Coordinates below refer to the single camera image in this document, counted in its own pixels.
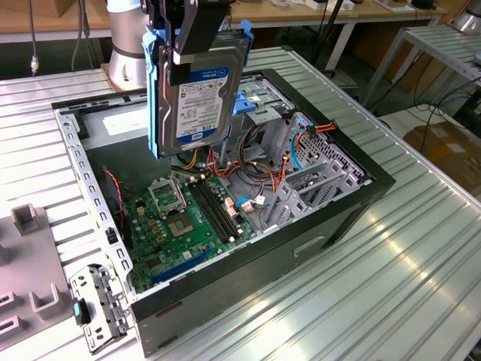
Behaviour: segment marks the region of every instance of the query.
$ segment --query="red cable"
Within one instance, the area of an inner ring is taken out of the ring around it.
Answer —
[[[115,187],[117,189],[117,195],[119,196],[119,206],[120,206],[120,228],[122,229],[122,234],[123,234],[123,200],[122,200],[122,193],[120,193],[120,186],[119,186],[119,182],[117,181],[117,179],[113,176],[112,173],[110,173],[110,171],[108,171],[107,169],[102,169],[102,171],[104,171],[110,178],[112,178],[112,181],[113,183],[115,184]]]

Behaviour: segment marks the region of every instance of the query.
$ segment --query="white connector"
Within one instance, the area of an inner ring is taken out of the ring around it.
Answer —
[[[35,76],[38,71],[38,66],[40,63],[38,62],[38,57],[32,55],[32,61],[30,62],[30,69],[32,70],[32,76]]]

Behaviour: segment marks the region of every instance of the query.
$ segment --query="motherboard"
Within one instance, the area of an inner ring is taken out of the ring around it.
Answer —
[[[184,184],[156,181],[125,202],[135,290],[148,290],[256,236],[245,216],[230,205],[215,176]]]

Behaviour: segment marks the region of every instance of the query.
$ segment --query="ram slot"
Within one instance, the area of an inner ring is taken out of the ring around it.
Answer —
[[[213,209],[214,212],[217,214],[217,216],[221,219],[222,225],[225,227],[225,229],[228,230],[229,234],[232,237],[234,238],[238,237],[239,234],[237,233],[237,229],[235,228],[230,217],[224,211],[224,208],[222,208],[222,206],[219,204],[219,201],[217,201],[217,198],[210,191],[210,188],[205,183],[202,183],[200,185],[200,189],[203,192],[209,204],[213,204],[213,207],[211,209]]]
[[[215,213],[210,209],[208,201],[205,199],[202,191],[198,188],[197,184],[189,186],[190,193],[194,196],[198,206],[202,213],[205,215],[211,226],[214,228],[217,236],[222,243],[228,242],[230,237],[229,233],[222,227],[220,220],[216,217]]]

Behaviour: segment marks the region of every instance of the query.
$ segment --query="aluminum table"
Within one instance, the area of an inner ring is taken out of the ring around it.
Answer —
[[[481,205],[294,52],[255,50],[397,183],[333,247],[149,359],[464,359],[481,337]],[[0,213],[47,209],[68,278],[102,262],[50,103],[112,92],[101,70],[0,83]],[[92,357],[74,319],[0,359]]]
[[[464,35],[448,25],[405,28],[399,31],[398,36],[396,36],[395,40],[392,42],[383,61],[374,73],[362,99],[362,104],[364,106],[367,106],[368,102],[371,100],[374,90],[377,88],[381,78],[386,73],[386,70],[394,59],[400,46],[405,41],[410,42],[415,48],[399,69],[393,82],[407,71],[419,51],[424,51],[444,63],[448,68],[455,71],[453,72],[455,76],[456,73],[458,73],[463,77],[466,77],[468,80],[475,80],[481,77],[481,66],[473,61],[474,56],[481,53],[481,35]],[[441,89],[445,89],[445,91],[438,96],[439,99],[449,90],[449,85],[452,81],[453,76],[449,77],[441,87]]]

